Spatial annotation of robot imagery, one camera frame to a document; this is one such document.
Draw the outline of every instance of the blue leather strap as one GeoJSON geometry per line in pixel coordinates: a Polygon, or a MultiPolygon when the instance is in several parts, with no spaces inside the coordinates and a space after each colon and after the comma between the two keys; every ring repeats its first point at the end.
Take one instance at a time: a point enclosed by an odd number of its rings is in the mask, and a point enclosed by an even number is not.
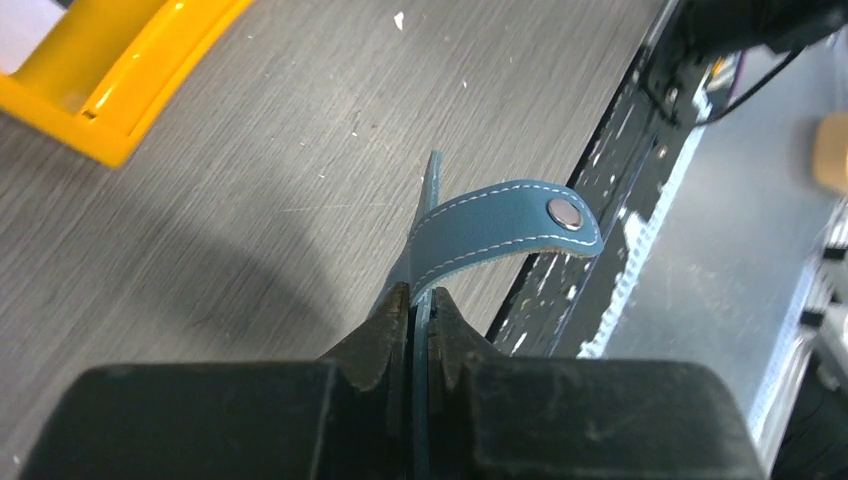
{"type": "Polygon", "coordinates": [[[510,255],[542,251],[595,256],[603,240],[592,212],[571,189],[533,180],[487,187],[433,207],[438,201],[441,156],[433,152],[427,167],[416,220],[386,287],[410,285],[418,303],[443,278],[474,265],[510,255]],[[548,202],[568,200],[583,217],[570,231],[549,215],[548,202]]]}

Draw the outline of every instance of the metal rivet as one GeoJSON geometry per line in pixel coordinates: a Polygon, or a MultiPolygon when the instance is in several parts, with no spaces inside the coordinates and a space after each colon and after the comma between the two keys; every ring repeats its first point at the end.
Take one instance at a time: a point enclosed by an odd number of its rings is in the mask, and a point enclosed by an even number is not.
{"type": "Polygon", "coordinates": [[[555,198],[548,202],[548,213],[566,230],[580,230],[583,226],[583,215],[580,214],[580,210],[564,198],[555,198]]]}

